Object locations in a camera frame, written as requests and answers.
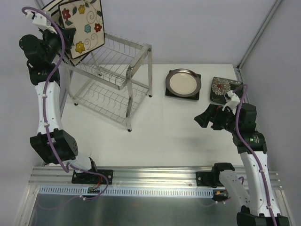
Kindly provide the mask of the white square plate black rim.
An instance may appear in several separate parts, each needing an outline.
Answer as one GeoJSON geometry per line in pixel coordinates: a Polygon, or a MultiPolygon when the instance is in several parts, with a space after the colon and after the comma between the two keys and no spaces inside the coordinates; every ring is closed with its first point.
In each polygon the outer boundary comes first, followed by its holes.
{"type": "Polygon", "coordinates": [[[42,10],[50,11],[53,7],[56,6],[56,2],[57,0],[51,0],[49,3],[42,7],[42,10]]]}

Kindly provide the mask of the cream floral square plate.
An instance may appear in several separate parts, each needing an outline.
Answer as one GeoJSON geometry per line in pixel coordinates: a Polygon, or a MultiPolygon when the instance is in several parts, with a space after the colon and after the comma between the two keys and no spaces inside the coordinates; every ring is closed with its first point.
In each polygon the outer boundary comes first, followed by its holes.
{"type": "MultiPolygon", "coordinates": [[[[60,28],[63,28],[63,21],[62,21],[62,18],[58,12],[58,9],[56,10],[50,10],[49,11],[51,13],[51,17],[52,19],[56,22],[56,24],[60,27],[60,28]]],[[[86,58],[87,56],[89,55],[89,53],[87,54],[84,54],[83,56],[80,56],[76,59],[71,59],[71,54],[70,52],[68,51],[65,51],[65,54],[64,54],[64,58],[63,58],[63,62],[64,63],[67,63],[69,65],[72,65],[72,66],[77,66],[80,62],[82,62],[84,60],[84,58],[86,58]]]]}
{"type": "Polygon", "coordinates": [[[103,11],[100,0],[70,0],[58,5],[64,28],[74,28],[70,58],[83,57],[105,44],[103,11]]]}

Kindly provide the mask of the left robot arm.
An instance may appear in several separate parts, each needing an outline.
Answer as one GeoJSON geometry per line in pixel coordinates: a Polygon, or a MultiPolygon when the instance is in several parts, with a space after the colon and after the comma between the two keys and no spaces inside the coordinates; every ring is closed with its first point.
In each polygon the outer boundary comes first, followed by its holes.
{"type": "Polygon", "coordinates": [[[60,73],[53,60],[62,48],[71,49],[76,30],[62,28],[59,32],[41,33],[42,39],[28,34],[19,41],[38,97],[39,126],[30,144],[46,164],[60,165],[65,170],[73,167],[74,183],[100,183],[103,177],[98,175],[95,162],[79,154],[76,140],[64,131],[61,122],[60,73]]]}

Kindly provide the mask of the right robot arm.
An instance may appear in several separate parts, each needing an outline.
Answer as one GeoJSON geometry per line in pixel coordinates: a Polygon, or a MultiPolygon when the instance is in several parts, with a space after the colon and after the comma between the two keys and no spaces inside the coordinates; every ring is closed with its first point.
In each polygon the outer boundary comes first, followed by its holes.
{"type": "Polygon", "coordinates": [[[256,130],[256,107],[242,104],[235,112],[230,107],[210,104],[194,120],[203,128],[212,123],[213,130],[232,134],[246,172],[248,189],[238,179],[231,163],[215,163],[210,172],[196,172],[197,185],[226,188],[238,209],[239,226],[288,226],[289,218],[281,214],[273,195],[267,166],[264,135],[256,130]]]}

